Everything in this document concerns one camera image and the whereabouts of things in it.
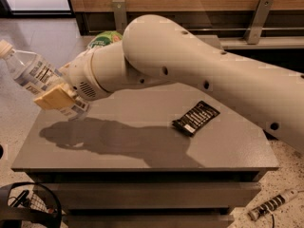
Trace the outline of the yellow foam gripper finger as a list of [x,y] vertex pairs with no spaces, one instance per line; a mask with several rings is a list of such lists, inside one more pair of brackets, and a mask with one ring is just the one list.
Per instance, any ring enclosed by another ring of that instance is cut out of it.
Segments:
[[61,66],[59,68],[60,73],[66,77],[68,75],[68,68],[69,68],[69,64],[65,64],[64,66]]
[[65,83],[58,84],[33,101],[44,110],[61,109],[76,102],[77,92]]

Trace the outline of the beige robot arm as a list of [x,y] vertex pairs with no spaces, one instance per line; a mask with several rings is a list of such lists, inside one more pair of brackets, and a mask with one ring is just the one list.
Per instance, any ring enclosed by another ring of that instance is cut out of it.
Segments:
[[297,151],[304,149],[301,73],[212,47],[159,15],[134,19],[122,40],[85,50],[61,71],[62,82],[36,98],[41,108],[180,83],[208,94]]

